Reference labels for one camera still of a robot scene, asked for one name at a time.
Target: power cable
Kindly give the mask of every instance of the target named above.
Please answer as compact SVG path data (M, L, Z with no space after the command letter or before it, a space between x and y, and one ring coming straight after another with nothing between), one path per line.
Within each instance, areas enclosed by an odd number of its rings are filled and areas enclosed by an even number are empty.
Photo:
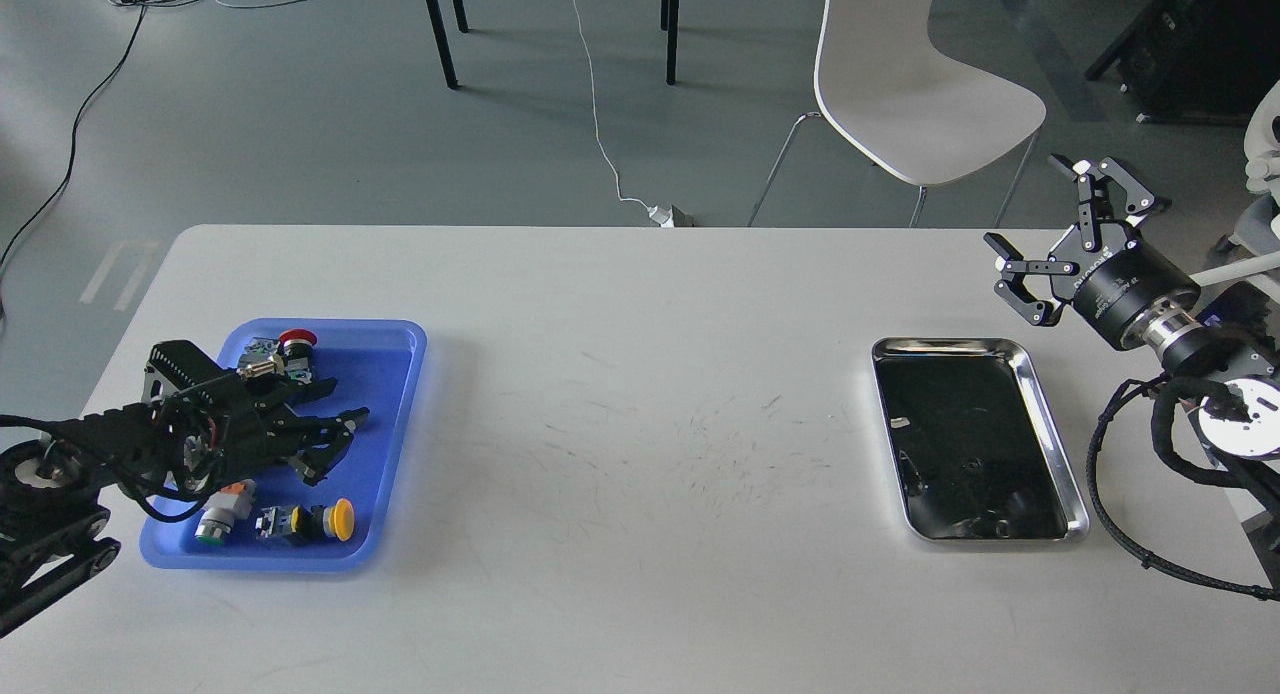
M120 60L116 61L114 68L111 68L110 73L105 76L105 78L101 79L101 82L99 82L96 87L93 87L93 91L91 91L88 96L84 97L84 101L81 102L79 110L76 111L76 119L72 122L72 151L70 156L68 156L67 159L67 174L63 175L63 181L59 182L58 187L54 190L54 193L49 195L49 198L45 200L45 204L37 207L36 214L28 216L27 222L24 222L23 225L18 228L18 230L9 239L9 245L5 246L4 252L0 252L0 278L4 277L5 266L8 266L9 264L9 255L10 252L13 252L13 247L22 237L22 233L26 232L27 228L29 228L32 224L35 224L37 219L40 219L40 215L45 213L46 207L49 207L49 205L51 205L51 202L54 202L55 198L58 198L59 196L61 196L63 192L67 191L67 184L70 183L72 181L72 170L76 166L77 133L79 132L81 120L84 119L84 111L88 109L88 105L93 101L97 93L101 92L102 88L106 87L106 85L111 83L111 79L115 79L115 74L119 74L119 70L124 68L124 61L129 59L129 52L133 51L133 42L136 42L138 38L138 29L142 29L142 18L145 18L146 15L147 15L147 8L142 6L138 10L138 20L136 24L133 24L133 33L129 35L129 42L125 44L124 52L123 55L120 55ZM8 320L8 316L5 315L4 301L3 298L0 298L0 324L3 324L5 320Z

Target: plastic tray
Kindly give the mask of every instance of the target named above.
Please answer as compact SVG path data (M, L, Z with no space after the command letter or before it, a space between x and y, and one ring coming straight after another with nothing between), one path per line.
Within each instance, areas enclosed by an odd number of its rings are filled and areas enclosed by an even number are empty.
M289 467L256 476L253 515L238 521L223 545L196 540L200 516L178 524L147 520L138 547L160 569L241 571L346 571L374 552L387 519L404 426L426 356L426 333L412 321L349 319L255 319L244 321L223 343L218 362L233 367L253 337L278 337L302 328L316 334L312 366L316 376L338 379L333 394L294 407L300 416L321 416L369 407L369 420L356 430L347 456L315 487L307 487ZM347 542L306 547L274 547L253 537L252 517L262 507L332 504L346 497L356 510L355 534ZM187 503L156 501L156 508L177 513Z

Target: white table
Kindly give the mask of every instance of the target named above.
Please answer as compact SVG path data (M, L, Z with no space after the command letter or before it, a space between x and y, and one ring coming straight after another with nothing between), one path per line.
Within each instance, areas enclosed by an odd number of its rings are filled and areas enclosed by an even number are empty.
M141 512L105 494L124 552L6 638L0 689L1275 691L1280 608L1143 571L1098 526L995 553L908 533L877 339L1020 342L1078 476L1107 394L1156 370L1074 314L1029 328L993 280L973 230L192 229L86 411L137 397L157 341L420 321L381 548L339 576L155 570ZM1156 462L1146 416L1112 428L1112 513L1262 581L1221 493Z

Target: metal tray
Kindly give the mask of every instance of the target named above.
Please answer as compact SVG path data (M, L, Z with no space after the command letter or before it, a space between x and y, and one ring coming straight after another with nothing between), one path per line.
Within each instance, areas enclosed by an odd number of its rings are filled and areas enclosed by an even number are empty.
M934 542L1070 542L1089 520L1030 356L1007 339L872 347L906 521Z

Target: black cable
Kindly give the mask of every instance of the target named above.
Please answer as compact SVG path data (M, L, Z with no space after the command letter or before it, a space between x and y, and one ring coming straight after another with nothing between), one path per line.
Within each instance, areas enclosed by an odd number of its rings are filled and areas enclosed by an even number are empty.
M124 61L129 59L129 52L133 51L133 42L136 42L138 38L138 29L142 29L142 18L146 14L147 14L147 8L142 6L142 9L138 10L137 24L133 24L133 33L129 35L129 42L125 44L124 52L120 56L120 60L116 61L114 68L110 70L110 74L105 76L105 78L101 79L101 82L99 82L96 87L93 87L93 91L90 92L87 97L84 97L84 101L81 104L79 110L76 113L76 119L72 122L72 151L70 156L67 159L67 174L63 177L63 181L58 184L58 188L54 190L54 193L49 195L49 198L45 200L45 204L37 207L36 214L31 215L29 219L27 219L27 222L23 223L23 225L18 228L18 232L15 232L14 236L9 239L9 245L4 248L4 252L0 254L0 278L4 277L5 266L9 264L9 252L13 251L14 243L18 242L18 238L22 237L22 233L26 232L28 227L35 224L38 216L44 214L46 207L49 207L49 205L55 198L58 198L60 193L67 191L67 184L72 181L72 169L74 169L76 166L76 134L79 129L81 119L83 119L84 117L84 110L88 109L88 105L90 102L93 101L96 93L102 91L102 87L106 87L106 85L109 85L111 79L115 78L115 74L118 74L119 70L124 67ZM4 321L5 319L6 315L4 311L4 298L0 297L0 321Z
M1165 466L1175 472L1193 480L1196 484L1208 487L1222 487L1225 489L1240 489L1242 485L1235 476L1216 469L1204 469L1193 465L1178 456L1174 451L1174 416L1175 407L1180 399L1211 399L1226 401L1233 397L1226 384L1211 382L1208 379L1171 379L1165 388L1161 388L1156 397L1156 403L1151 411L1151 444Z
M1102 414L1098 415L1098 426L1093 430L1093 437L1089 439L1089 451L1084 460L1085 485L1089 490L1089 501L1093 503L1093 511L1097 512L1098 521L1102 522L1102 528L1106 529L1107 534L1111 535L1111 539L1114 539L1116 544L1120 544L1125 552L1129 552L1138 558L1139 562L1142 562L1143 569L1153 569L1158 572L1198 586L1233 592L1235 594L1247 594L1263 602L1280 599L1280 590L1261 585L1235 584L1234 581L1207 576L1156 554L1125 534L1124 530L1120 529L1120 525L1111 519L1111 515L1107 513L1106 507L1102 504L1102 497L1098 496L1098 455L1102 452L1102 439L1106 437L1107 425L1111 424L1116 412L1124 408L1125 405L1132 402L1134 398L1140 397L1140 394L1151 392L1165 382L1165 376L1158 376L1151 382L1138 382L1135 379L1125 380L1125 383L1116 389L1115 394L1111 394L1111 399L1107 402L1106 408L1103 408Z

